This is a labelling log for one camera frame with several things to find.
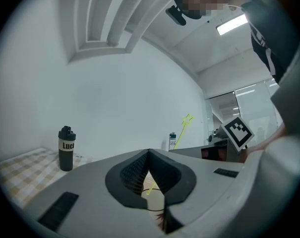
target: person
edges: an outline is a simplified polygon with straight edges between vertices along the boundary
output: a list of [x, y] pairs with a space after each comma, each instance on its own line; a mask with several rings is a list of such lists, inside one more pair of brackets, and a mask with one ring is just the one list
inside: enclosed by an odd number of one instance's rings
[[[277, 0], [181, 0], [178, 5], [186, 13], [206, 15], [208, 11], [229, 6], [240, 8], [251, 29], [253, 50], [279, 84], [300, 45], [300, 37], [291, 19]], [[245, 162], [251, 152], [264, 150], [279, 137], [287, 135], [284, 124], [268, 139], [240, 152], [239, 162]]]

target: ceiling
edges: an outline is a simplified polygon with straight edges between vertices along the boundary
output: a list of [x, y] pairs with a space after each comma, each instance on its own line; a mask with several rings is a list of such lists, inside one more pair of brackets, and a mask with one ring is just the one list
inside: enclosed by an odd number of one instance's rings
[[[222, 36], [216, 26], [240, 10], [212, 11], [199, 20], [176, 25], [165, 13], [173, 0], [60, 0], [60, 32], [69, 61], [129, 54], [140, 38], [148, 41], [192, 78], [197, 73], [251, 48], [247, 24]], [[132, 35], [122, 41], [123, 31]]]
[[209, 99], [212, 113], [220, 120], [226, 122], [233, 118], [234, 114], [239, 114], [238, 103], [233, 92], [223, 94]]
[[[132, 31], [142, 15], [149, 8], [151, 0], [141, 2], [130, 18], [127, 29]], [[174, 55], [181, 53], [183, 59], [195, 73], [211, 67], [221, 61], [251, 48], [250, 28], [248, 24], [240, 26], [222, 36], [216, 26], [242, 14], [240, 9], [230, 11], [212, 11], [211, 16], [193, 20], [185, 17], [187, 24], [175, 24], [165, 13], [165, 9], [174, 5], [174, 1], [164, 7], [144, 33], [157, 46]]]

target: ceiling beam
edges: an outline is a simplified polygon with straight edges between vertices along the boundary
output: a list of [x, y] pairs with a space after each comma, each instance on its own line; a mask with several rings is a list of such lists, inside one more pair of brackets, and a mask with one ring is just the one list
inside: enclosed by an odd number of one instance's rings
[[111, 24], [111, 28], [107, 37], [109, 46], [116, 47], [119, 44], [120, 37], [126, 27], [134, 10], [141, 0], [123, 0]]
[[92, 0], [87, 26], [88, 41], [100, 41], [107, 13], [113, 0]]
[[77, 42], [78, 47], [80, 48], [86, 42], [86, 30], [87, 30], [87, 11], [89, 9], [89, 1], [90, 0], [78, 0], [76, 1], [77, 7], [76, 11], [76, 29], [77, 32]]
[[153, 5], [154, 0], [142, 0], [132, 14], [129, 22], [137, 24], [143, 17], [144, 13]]
[[124, 48], [100, 48], [100, 49], [89, 49], [78, 51], [70, 60], [70, 62], [75, 62], [79, 60], [84, 60], [93, 57], [107, 56], [107, 55], [118, 55], [126, 54]]
[[99, 48], [108, 48], [108, 44], [103, 41], [90, 41], [84, 43], [80, 50], [87, 50], [87, 49], [99, 49]]
[[155, 0], [150, 8], [144, 13], [143, 17], [135, 27], [132, 36], [125, 48], [128, 53], [131, 53], [139, 39], [142, 37], [146, 29], [150, 26], [157, 15], [169, 4], [171, 0]]
[[74, 8], [75, 0], [59, 0], [59, 27], [63, 49], [67, 62], [76, 53]]

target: black bottle cap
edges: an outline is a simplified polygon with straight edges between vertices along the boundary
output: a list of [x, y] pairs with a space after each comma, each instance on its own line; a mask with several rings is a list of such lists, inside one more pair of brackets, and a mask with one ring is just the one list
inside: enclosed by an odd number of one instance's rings
[[63, 140], [74, 141], [76, 139], [76, 134], [71, 131], [71, 127], [64, 126], [59, 131], [59, 138]]

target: label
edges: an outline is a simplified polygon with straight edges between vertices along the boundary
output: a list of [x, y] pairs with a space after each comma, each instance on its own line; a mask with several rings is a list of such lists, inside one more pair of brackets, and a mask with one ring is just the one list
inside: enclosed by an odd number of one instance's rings
[[59, 138], [59, 150], [72, 152], [74, 150], [75, 141], [62, 140]]
[[176, 146], [176, 139], [170, 139], [169, 151], [173, 150]]

